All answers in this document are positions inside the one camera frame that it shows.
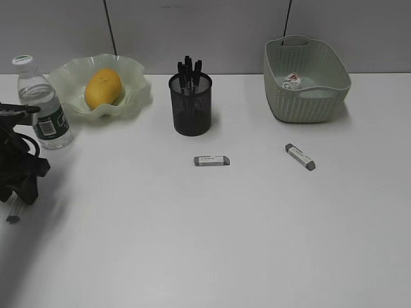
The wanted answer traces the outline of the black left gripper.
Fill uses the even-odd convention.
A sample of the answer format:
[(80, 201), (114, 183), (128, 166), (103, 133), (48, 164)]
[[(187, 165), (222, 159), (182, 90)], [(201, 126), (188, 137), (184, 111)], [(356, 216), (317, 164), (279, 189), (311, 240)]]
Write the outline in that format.
[(1, 183), (0, 200), (5, 203), (15, 191), (27, 205), (38, 198), (37, 178), (50, 170), (40, 157), (33, 138), (14, 130), (17, 125), (32, 126), (39, 107), (1, 104)]

